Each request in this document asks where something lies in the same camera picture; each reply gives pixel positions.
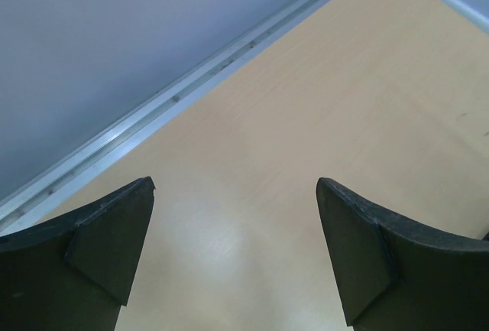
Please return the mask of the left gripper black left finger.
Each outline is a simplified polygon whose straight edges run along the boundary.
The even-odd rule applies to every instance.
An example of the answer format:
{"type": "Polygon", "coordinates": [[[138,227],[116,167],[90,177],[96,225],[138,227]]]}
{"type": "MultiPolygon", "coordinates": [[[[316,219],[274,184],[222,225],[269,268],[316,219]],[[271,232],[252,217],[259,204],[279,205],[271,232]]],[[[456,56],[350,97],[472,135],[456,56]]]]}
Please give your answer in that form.
{"type": "Polygon", "coordinates": [[[127,305],[154,207],[139,178],[1,237],[3,330],[113,330],[127,305]]]}

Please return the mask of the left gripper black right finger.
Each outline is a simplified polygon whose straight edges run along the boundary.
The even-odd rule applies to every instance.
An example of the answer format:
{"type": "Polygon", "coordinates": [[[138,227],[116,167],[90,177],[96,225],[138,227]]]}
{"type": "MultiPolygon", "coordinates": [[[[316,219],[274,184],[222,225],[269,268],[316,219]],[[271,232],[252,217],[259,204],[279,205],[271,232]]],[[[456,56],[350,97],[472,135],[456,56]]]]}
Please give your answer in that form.
{"type": "Polygon", "coordinates": [[[316,199],[345,322],[355,330],[486,330],[488,240],[422,224],[330,178],[316,199]]]}

